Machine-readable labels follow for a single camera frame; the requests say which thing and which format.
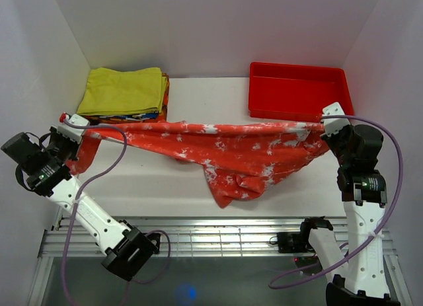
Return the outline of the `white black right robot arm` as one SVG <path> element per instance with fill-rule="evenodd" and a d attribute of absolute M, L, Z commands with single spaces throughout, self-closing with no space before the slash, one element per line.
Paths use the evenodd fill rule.
<path fill-rule="evenodd" d="M 344 120 L 326 125 L 322 139 L 339 164 L 337 185 L 348 229 L 347 262 L 326 274 L 326 303 L 398 305 L 385 277 L 382 234 L 376 231 L 387 205 L 386 182 L 375 168 L 383 134 Z"/>

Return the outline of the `red white tie-dye trousers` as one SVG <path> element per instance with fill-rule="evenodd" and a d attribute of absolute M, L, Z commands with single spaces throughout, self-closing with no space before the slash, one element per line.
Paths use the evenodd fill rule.
<path fill-rule="evenodd" d="M 126 140 L 129 146 L 201 165 L 215 202 L 226 208 L 234 200 L 260 197 L 324 155 L 328 145 L 322 134 L 321 124 L 303 122 L 118 124 L 113 130 L 87 130 L 77 160 L 68 161 L 67 166 L 72 174 L 82 174 L 94 161 L 102 140 Z"/>

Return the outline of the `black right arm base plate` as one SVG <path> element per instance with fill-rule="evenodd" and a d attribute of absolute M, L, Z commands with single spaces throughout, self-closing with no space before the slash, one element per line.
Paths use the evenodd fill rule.
<path fill-rule="evenodd" d="M 269 244 L 277 246 L 279 253 L 314 253 L 300 233 L 278 232 L 270 237 Z"/>

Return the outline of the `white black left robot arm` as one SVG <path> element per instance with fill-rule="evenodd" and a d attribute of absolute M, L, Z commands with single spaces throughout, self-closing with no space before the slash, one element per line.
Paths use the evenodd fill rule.
<path fill-rule="evenodd" d="M 130 281 L 159 252 L 160 242 L 126 221 L 116 221 L 80 191 L 82 184 L 71 174 L 66 162 L 77 158 L 81 141 L 80 137 L 65 134 L 63 128 L 51 127 L 46 147 L 21 132 L 4 143 L 1 150 L 17 164 L 15 175 L 19 184 L 74 215 L 105 256 L 102 265 Z"/>

